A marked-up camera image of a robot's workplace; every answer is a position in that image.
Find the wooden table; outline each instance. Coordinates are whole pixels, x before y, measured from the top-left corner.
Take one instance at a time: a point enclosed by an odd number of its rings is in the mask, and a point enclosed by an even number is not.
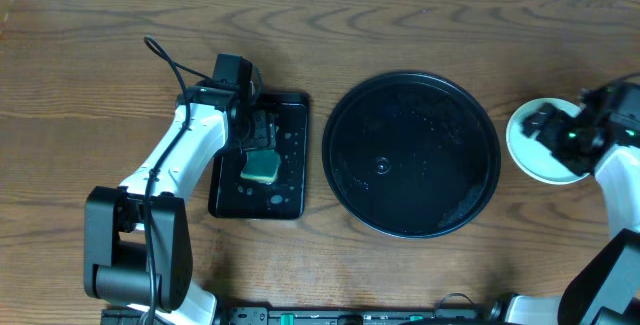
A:
[[[508,291],[559,295],[608,241],[591,178],[532,180],[507,120],[543,96],[640,68],[639,0],[15,0],[0,41],[0,322],[96,323],[82,287],[83,219],[169,126],[178,84],[152,34],[208,73],[219,52],[258,65],[269,90],[312,98],[307,207],[298,221],[215,219],[210,169],[188,207],[194,278],[214,294],[288,307],[430,307]],[[493,120],[502,174],[486,209],[433,240],[395,239],[350,216],[320,155],[338,100],[373,75],[435,72]],[[187,77],[189,82],[194,78]]]

